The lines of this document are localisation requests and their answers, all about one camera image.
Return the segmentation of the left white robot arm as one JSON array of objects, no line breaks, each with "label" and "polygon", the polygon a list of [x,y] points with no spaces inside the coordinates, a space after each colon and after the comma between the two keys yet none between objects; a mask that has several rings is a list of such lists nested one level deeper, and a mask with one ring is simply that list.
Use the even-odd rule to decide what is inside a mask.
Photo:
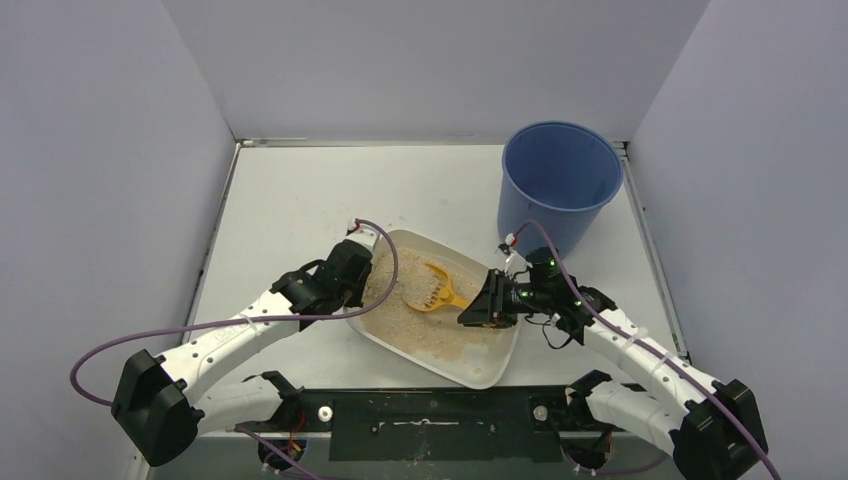
[{"label": "left white robot arm", "polygon": [[218,381],[316,321],[367,311],[362,297],[380,238],[373,231],[350,232],[326,258],[283,274],[235,316],[205,324],[195,339],[127,359],[111,414],[146,462],[162,466],[206,433],[272,419],[295,394],[281,374],[224,386]]}]

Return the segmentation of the white litter box tray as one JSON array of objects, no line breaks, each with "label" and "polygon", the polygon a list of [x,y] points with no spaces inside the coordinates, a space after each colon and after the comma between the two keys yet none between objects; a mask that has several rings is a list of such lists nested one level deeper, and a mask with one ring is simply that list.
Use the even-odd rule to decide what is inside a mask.
[{"label": "white litter box tray", "polygon": [[[479,277],[483,285],[488,267],[476,260],[408,230],[394,230],[389,233],[389,236],[398,250],[400,248],[413,249],[438,257],[457,269],[466,270],[470,276]],[[483,350],[480,347],[466,350],[460,361],[449,362],[431,355],[408,354],[393,347],[368,333],[360,320],[362,316],[349,319],[348,325],[369,340],[406,360],[450,381],[478,390],[487,389],[500,380],[509,364],[520,332],[518,326],[509,329],[493,329],[505,332],[505,338],[498,345],[488,350]]]}]

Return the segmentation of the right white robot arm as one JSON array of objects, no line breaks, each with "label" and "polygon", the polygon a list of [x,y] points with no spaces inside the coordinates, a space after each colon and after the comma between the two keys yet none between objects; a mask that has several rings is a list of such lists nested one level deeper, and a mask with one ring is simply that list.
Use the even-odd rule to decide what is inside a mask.
[{"label": "right white robot arm", "polygon": [[744,383],[723,383],[660,345],[608,296],[578,285],[550,249],[533,251],[525,263],[525,280],[490,270],[459,324],[510,328],[523,317],[547,317],[568,341],[604,357],[638,386],[593,370],[565,387],[569,413],[638,436],[669,455],[687,479],[739,479],[766,462],[758,405]]}]

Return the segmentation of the yellow litter scoop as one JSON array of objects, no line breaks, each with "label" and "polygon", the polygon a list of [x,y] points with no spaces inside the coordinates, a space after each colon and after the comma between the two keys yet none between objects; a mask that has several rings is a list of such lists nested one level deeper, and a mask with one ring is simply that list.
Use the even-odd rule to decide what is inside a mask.
[{"label": "yellow litter scoop", "polygon": [[424,262],[423,265],[430,270],[436,281],[427,293],[413,294],[405,291],[402,299],[407,306],[423,313],[434,312],[443,307],[465,310],[470,306],[470,301],[456,292],[452,277],[444,268],[431,262]]}]

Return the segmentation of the blue plastic bucket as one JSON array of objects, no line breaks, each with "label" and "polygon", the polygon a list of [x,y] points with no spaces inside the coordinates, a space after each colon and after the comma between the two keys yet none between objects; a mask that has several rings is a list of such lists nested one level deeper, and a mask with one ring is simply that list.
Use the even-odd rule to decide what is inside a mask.
[{"label": "blue plastic bucket", "polygon": [[498,236],[517,238],[526,255],[547,243],[530,219],[539,222],[558,253],[568,255],[623,183],[621,161],[598,133],[568,122],[546,121],[515,132],[503,147]]}]

